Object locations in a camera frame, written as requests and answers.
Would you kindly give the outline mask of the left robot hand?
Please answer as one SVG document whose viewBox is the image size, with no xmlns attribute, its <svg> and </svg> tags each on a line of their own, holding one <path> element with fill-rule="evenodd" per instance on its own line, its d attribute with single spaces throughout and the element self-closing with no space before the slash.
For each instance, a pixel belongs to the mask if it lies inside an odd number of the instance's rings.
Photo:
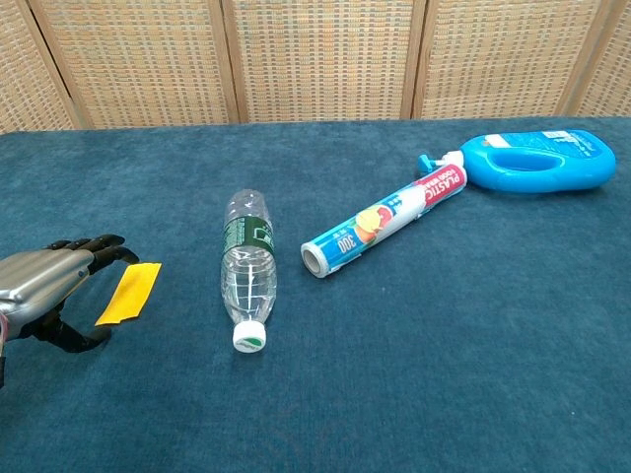
<svg viewBox="0 0 631 473">
<path fill-rule="evenodd" d="M 60 312 L 98 271 L 117 260 L 139 262 L 124 242 L 114 234 L 61 239 L 0 260 L 0 352 L 7 342 L 32 336 L 68 353 L 90 351 L 108 340 L 109 328 L 84 335 L 65 323 Z"/>
</svg>

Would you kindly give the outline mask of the yellow tape strip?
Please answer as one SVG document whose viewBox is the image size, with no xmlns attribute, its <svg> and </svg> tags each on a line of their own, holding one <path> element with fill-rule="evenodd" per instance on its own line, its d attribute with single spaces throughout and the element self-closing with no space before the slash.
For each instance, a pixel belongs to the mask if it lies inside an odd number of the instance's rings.
<svg viewBox="0 0 631 473">
<path fill-rule="evenodd" d="M 159 262 L 129 265 L 96 326 L 117 325 L 140 315 L 156 283 L 162 264 Z"/>
</svg>

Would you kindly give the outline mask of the clear plastic water bottle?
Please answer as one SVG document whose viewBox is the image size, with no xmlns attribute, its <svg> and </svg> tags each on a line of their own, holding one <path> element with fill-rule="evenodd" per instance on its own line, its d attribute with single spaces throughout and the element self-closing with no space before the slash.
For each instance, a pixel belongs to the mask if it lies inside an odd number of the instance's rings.
<svg viewBox="0 0 631 473">
<path fill-rule="evenodd" d="M 261 351 L 277 296 L 277 269 L 271 219 L 257 190 L 243 189 L 227 204 L 220 282 L 234 325 L 234 348 L 246 354 Z"/>
</svg>

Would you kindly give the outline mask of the blue table cloth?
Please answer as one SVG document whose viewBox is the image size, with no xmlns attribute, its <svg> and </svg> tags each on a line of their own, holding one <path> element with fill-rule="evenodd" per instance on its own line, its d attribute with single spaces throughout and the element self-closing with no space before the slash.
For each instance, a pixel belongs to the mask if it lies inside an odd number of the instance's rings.
<svg viewBox="0 0 631 473">
<path fill-rule="evenodd" d="M 302 243 L 484 133 L 579 128 L 605 186 L 468 186 L 318 279 Z M 221 295 L 226 207 L 264 196 L 277 296 L 256 353 Z M 140 317 L 6 347 L 0 473 L 631 473 L 631 118 L 0 135 L 0 258 L 114 233 L 162 264 Z"/>
</svg>

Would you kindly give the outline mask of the plastic food wrap roll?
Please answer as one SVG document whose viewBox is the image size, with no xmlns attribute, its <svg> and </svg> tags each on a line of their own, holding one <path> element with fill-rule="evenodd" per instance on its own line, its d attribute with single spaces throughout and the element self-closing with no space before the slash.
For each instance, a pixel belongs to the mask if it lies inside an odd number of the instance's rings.
<svg viewBox="0 0 631 473">
<path fill-rule="evenodd" d="M 441 166 L 303 243 L 303 262 L 314 276 L 324 278 L 458 194 L 466 184 L 462 166 Z"/>
</svg>

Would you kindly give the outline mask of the woven bamboo folding screen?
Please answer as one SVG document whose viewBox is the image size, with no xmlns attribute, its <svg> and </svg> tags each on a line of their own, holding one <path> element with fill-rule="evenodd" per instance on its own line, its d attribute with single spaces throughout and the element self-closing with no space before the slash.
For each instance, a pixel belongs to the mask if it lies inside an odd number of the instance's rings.
<svg viewBox="0 0 631 473">
<path fill-rule="evenodd" d="M 0 134 L 631 117 L 631 0 L 0 0 Z"/>
</svg>

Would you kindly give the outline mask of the blue detergent pump bottle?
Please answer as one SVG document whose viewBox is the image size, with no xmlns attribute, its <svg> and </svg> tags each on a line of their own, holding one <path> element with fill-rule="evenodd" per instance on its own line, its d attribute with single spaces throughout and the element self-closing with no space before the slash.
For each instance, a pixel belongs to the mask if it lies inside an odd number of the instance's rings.
<svg viewBox="0 0 631 473">
<path fill-rule="evenodd" d="M 608 182 L 616 170 L 613 151 L 581 129 L 485 134 L 437 160 L 418 158 L 423 172 L 448 164 L 463 167 L 480 187 L 517 193 L 592 189 Z"/>
</svg>

